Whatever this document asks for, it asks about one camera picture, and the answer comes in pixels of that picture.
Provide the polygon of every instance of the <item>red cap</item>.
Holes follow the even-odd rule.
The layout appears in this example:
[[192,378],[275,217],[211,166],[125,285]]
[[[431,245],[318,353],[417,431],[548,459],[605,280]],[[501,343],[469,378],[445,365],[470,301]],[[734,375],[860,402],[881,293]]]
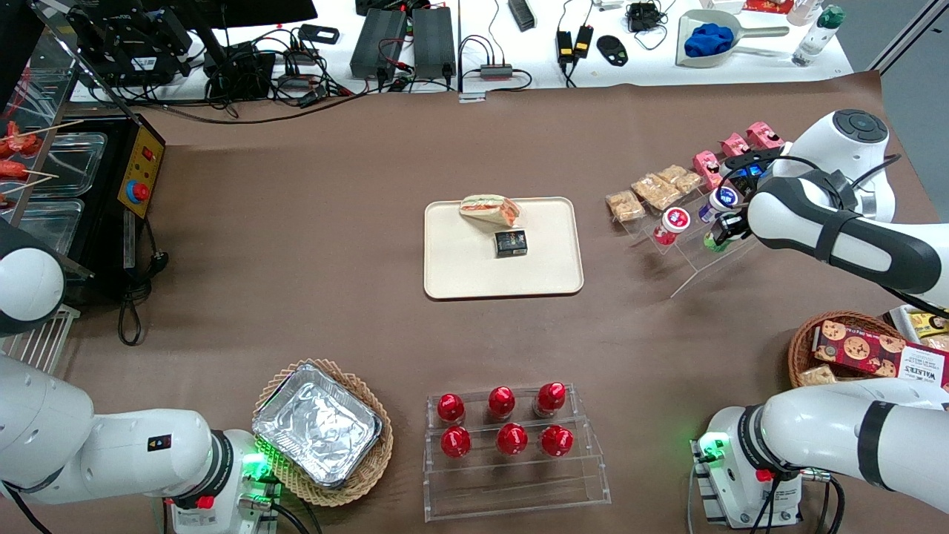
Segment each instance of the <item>red cap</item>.
[[537,393],[537,408],[541,411],[557,411],[567,402],[567,386],[560,382],[545,384]]
[[465,403],[454,393],[445,393],[438,400],[438,417],[445,423],[454,423],[465,416]]
[[152,192],[148,190],[148,186],[144,183],[136,183],[132,186],[132,194],[135,195],[136,200],[148,200]]
[[519,454],[528,447],[528,434],[524,427],[508,423],[497,432],[497,449],[505,454]]
[[488,409],[498,417],[507,417],[514,411],[514,392],[507,386],[494,388],[488,395]]
[[214,507],[214,497],[211,495],[202,495],[195,501],[195,506],[201,510],[208,510]]
[[540,447],[550,456],[563,456],[573,447],[573,432],[551,425],[541,432]]
[[441,434],[441,451],[446,456],[461,458],[472,449],[472,438],[468,431],[455,425]]

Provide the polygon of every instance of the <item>wire rack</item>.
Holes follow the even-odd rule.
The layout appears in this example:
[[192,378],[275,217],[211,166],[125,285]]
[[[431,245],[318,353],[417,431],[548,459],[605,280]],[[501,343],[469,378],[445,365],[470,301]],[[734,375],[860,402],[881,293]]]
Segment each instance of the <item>wire rack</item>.
[[72,321],[77,317],[79,311],[63,304],[56,315],[40,328],[2,338],[0,350],[42,372],[54,374],[63,354]]

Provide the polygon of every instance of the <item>wicker basket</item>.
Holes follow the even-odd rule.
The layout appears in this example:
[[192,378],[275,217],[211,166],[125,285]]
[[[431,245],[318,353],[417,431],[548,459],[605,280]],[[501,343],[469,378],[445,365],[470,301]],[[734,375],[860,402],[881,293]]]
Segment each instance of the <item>wicker basket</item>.
[[365,455],[353,474],[346,480],[345,486],[340,489],[326,489],[316,486],[301,467],[260,438],[257,438],[257,446],[267,454],[273,474],[297,497],[318,506],[340,506],[352,503],[376,485],[382,477],[385,467],[388,466],[389,459],[392,458],[392,421],[389,420],[389,415],[385,412],[385,408],[382,407],[379,399],[372,394],[372,391],[359,377],[355,374],[343,373],[335,362],[329,360],[300,360],[273,377],[273,380],[268,383],[260,394],[260,399],[257,401],[253,414],[257,414],[287,376],[305,363],[312,364],[331,376],[379,415],[383,423],[382,435],[379,437],[379,441],[369,450],[369,453]]
[[[895,328],[870,315],[838,310],[811,317],[801,325],[801,328],[797,329],[791,339],[791,345],[788,347],[788,372],[791,374],[791,384],[796,388],[803,386],[798,373],[827,363],[814,358],[811,355],[811,347],[814,343],[814,328],[828,319],[861,330],[904,339]],[[872,376],[872,374],[836,365],[833,366],[833,373],[839,378],[869,378]]]

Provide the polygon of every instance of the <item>white label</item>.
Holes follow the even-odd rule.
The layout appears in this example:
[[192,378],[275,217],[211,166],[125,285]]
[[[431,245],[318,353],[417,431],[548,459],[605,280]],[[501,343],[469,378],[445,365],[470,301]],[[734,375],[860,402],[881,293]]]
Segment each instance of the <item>white label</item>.
[[155,70],[156,63],[158,63],[157,57],[132,58],[132,68],[135,70]]
[[906,347],[902,350],[900,369],[896,375],[903,380],[921,380],[941,386],[944,366],[945,358],[941,355]]
[[188,510],[177,514],[176,523],[181,526],[205,526],[216,524],[217,517],[213,510]]

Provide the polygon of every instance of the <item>scoop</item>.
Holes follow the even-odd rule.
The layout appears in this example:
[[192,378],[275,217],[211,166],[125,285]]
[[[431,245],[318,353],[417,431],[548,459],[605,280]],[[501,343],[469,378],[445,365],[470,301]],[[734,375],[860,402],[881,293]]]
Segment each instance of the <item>scoop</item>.
[[[712,56],[689,57],[685,55],[685,41],[692,36],[692,32],[703,24],[718,24],[732,31],[735,40],[732,47]],[[787,26],[771,26],[767,28],[745,28],[731,13],[719,10],[689,10],[679,19],[679,43],[676,48],[676,65],[682,67],[708,68],[721,65],[732,55],[738,42],[743,37],[783,37],[791,31]]]

